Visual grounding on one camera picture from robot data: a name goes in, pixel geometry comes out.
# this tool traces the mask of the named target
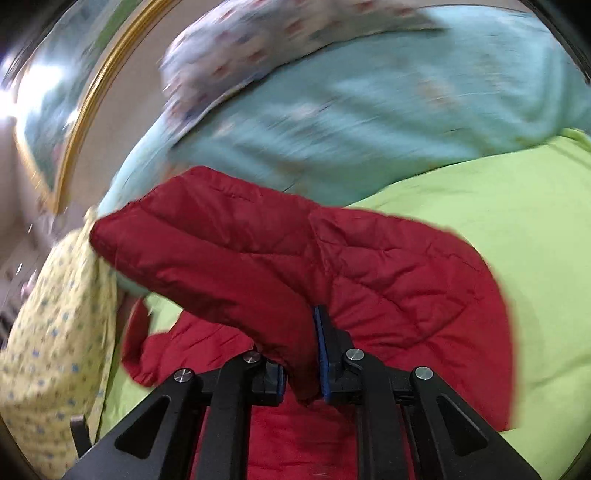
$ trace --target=red quilted jacket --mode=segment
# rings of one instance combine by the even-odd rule
[[[250,478],[356,478],[351,416],[296,401],[319,390],[316,304],[357,347],[392,367],[432,367],[493,427],[508,426],[505,306],[482,258],[451,233],[196,167],[99,220],[90,241],[185,309],[170,332],[147,339],[147,312],[136,310],[124,361],[140,383],[217,368],[250,339],[286,367],[295,396],[255,409]]]

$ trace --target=teal cloth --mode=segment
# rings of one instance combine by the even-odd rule
[[[220,105],[174,147],[161,117],[99,215],[146,194],[166,163],[342,206],[435,168],[538,145],[565,127],[591,130],[591,91],[535,15],[467,5],[429,14],[444,30],[325,48]]]

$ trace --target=yellow fabric with blue dots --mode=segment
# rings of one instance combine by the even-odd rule
[[[96,439],[115,345],[116,281],[82,229],[52,251],[0,352],[0,414],[40,474],[61,478],[77,459],[70,418]]]

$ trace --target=blue gripper pad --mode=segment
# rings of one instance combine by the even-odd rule
[[[320,309],[314,308],[314,323],[316,324],[316,333],[318,335],[318,363],[320,371],[320,389],[325,402],[330,400],[329,387],[329,356],[326,352],[326,344],[324,343],[324,331],[322,329],[322,321],[320,320]]]

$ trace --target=lime green fabric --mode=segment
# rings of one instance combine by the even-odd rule
[[[565,130],[539,147],[403,180],[353,207],[423,220],[466,238],[511,311],[516,401],[505,438],[557,480],[591,433],[591,142]],[[151,296],[152,328],[180,309]],[[112,373],[101,433],[147,390]]]
[[[170,330],[182,311],[181,307],[155,293],[150,294],[145,302],[151,315],[150,333]],[[100,420],[101,438],[151,391],[131,380],[121,365],[121,344],[117,346],[114,358],[117,361],[113,362],[111,368],[105,407]]]

